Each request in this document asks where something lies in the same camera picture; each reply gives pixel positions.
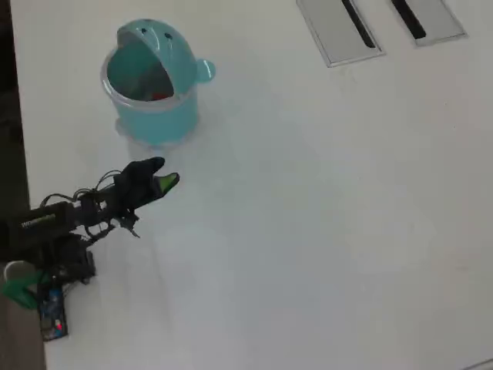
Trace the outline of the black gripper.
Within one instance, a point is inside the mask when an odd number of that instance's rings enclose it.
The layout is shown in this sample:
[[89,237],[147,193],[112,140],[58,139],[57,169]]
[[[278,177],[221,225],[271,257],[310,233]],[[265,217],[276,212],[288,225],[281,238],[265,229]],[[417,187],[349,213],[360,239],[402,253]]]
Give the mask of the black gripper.
[[161,156],[132,161],[113,177],[110,187],[110,209],[113,213],[135,210],[146,198],[158,200],[171,191],[180,181],[178,173],[154,176],[165,164]]

